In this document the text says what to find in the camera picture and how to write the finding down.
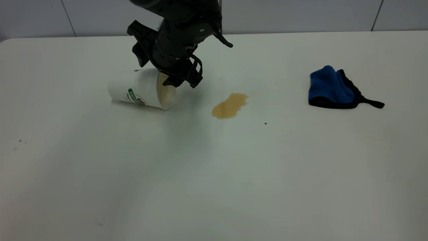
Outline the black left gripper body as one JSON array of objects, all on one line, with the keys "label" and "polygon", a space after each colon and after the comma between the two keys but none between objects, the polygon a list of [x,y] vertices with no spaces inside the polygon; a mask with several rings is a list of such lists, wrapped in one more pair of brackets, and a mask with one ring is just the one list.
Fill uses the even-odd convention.
[{"label": "black left gripper body", "polygon": [[163,19],[159,29],[149,29],[149,60],[166,75],[183,75],[193,63],[190,55],[209,36],[222,40],[221,15],[196,15],[187,22]]}]

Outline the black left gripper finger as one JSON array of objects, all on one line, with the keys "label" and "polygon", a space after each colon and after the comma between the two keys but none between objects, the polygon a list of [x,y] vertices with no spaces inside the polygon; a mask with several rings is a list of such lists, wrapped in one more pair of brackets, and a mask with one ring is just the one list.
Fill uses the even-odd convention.
[{"label": "black left gripper finger", "polygon": [[173,86],[173,87],[179,87],[183,84],[185,81],[185,78],[183,75],[168,75],[165,81],[162,83],[163,86]]},{"label": "black left gripper finger", "polygon": [[194,61],[188,72],[187,82],[190,84],[191,88],[196,88],[199,85],[200,81],[202,81],[203,79],[202,61],[195,55],[190,55],[189,57]]}]

